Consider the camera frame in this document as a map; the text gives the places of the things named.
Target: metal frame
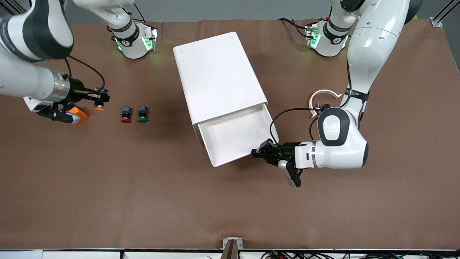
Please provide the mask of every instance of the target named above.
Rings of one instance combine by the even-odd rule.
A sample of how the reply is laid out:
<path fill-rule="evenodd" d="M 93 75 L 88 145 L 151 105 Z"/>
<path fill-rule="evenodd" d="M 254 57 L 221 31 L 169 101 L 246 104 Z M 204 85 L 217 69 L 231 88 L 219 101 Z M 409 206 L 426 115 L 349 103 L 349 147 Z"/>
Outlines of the metal frame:
<path fill-rule="evenodd" d="M 431 17 L 433 27 L 442 27 L 441 21 L 460 4 L 460 0 L 451 0 L 435 17 Z"/>

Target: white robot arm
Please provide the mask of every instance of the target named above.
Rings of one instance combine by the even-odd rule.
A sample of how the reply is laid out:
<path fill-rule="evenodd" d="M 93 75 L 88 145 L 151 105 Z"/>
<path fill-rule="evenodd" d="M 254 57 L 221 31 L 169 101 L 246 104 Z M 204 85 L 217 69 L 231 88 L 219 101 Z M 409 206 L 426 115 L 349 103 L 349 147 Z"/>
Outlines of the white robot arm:
<path fill-rule="evenodd" d="M 294 187 L 300 187 L 299 174 L 305 168 L 364 166 L 369 146 L 358 130 L 359 115 L 405 21 L 416 14 L 421 1 L 412 8 L 409 0 L 331 0 L 331 3 L 329 19 L 308 28 L 307 35 L 311 36 L 308 44 L 312 49 L 323 56 L 335 56 L 345 46 L 348 32 L 359 18 L 348 49 L 349 83 L 342 103 L 319 115 L 320 140 L 283 145 L 267 140 L 252 151 L 254 157 L 278 166 Z"/>
<path fill-rule="evenodd" d="M 74 3 L 99 16 L 115 35 L 115 41 L 123 54 L 139 59 L 149 51 L 155 51 L 158 29 L 134 22 L 123 8 L 132 6 L 134 0 L 73 0 Z"/>
<path fill-rule="evenodd" d="M 73 44 L 61 0 L 32 0 L 24 14 L 0 20 L 0 94 L 23 97 L 31 111 L 65 123 L 80 120 L 66 112 L 68 103 L 87 99 L 102 106 L 109 101 L 105 89 L 86 89 L 79 80 L 36 63 L 67 57 Z"/>

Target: brown tabletop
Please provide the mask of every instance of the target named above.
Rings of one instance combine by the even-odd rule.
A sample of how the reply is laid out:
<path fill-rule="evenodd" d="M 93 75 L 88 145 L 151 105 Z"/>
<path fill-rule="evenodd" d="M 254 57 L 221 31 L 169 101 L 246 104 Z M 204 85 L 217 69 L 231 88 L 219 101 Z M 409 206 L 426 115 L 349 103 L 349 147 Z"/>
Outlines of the brown tabletop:
<path fill-rule="evenodd" d="M 292 188 L 251 157 L 211 166 L 172 49 L 236 31 L 272 116 L 305 107 L 316 90 L 344 92 L 346 49 L 321 57 L 279 21 L 152 25 L 158 52 L 139 60 L 117 50 L 104 24 L 72 25 L 72 55 L 105 76 L 111 96 L 104 112 L 79 102 L 90 117 L 77 127 L 0 97 L 0 248 L 213 248 L 228 236 L 247 248 L 460 246 L 460 76 L 442 29 L 429 20 L 404 27 L 362 121 L 366 165 L 309 169 Z M 70 64 L 86 87 L 100 86 L 91 70 Z M 46 65 L 67 71 L 62 60 Z M 150 108 L 148 123 L 136 115 L 120 122 L 123 106 L 140 105 Z M 280 117 L 281 142 L 308 140 L 310 122 L 305 111 Z"/>

